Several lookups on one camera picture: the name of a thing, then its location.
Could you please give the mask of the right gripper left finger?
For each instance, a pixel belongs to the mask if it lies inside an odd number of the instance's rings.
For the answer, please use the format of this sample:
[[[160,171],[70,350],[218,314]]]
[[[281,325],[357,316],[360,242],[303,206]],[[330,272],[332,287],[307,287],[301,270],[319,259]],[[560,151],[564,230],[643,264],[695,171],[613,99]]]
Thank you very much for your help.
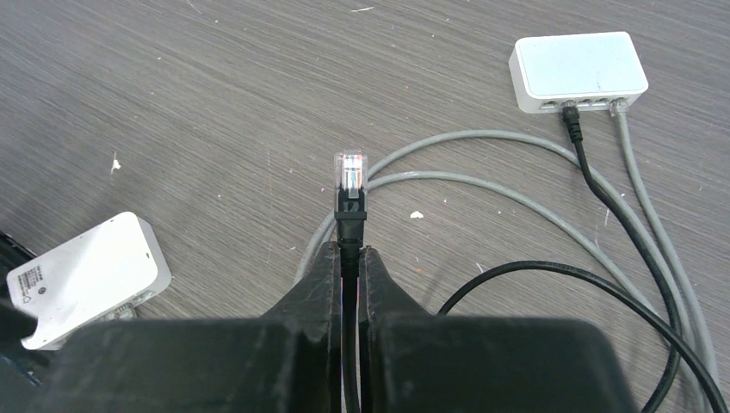
[[[290,412],[340,412],[342,304],[340,251],[322,243],[303,278],[270,310],[295,328],[287,385]]]

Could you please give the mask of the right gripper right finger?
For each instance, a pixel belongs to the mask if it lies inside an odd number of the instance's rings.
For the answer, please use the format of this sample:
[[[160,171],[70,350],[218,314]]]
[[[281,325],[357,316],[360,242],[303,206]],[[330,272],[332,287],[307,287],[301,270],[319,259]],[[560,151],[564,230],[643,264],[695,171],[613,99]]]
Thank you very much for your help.
[[[361,412],[374,411],[373,374],[374,322],[389,314],[430,315],[389,274],[378,250],[362,249],[358,283],[358,344],[360,362]]]

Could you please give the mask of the white network switch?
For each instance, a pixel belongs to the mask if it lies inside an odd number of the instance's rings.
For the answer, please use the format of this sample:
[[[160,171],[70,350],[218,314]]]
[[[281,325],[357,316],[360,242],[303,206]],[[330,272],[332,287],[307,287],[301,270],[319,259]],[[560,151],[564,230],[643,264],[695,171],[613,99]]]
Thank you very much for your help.
[[[625,31],[526,37],[508,59],[517,106],[527,114],[558,113],[567,102],[585,111],[633,104],[649,84]]]
[[[58,350],[86,324],[142,305],[171,279],[151,225],[132,212],[115,215],[7,275],[13,306],[37,320],[21,344],[41,351]]]

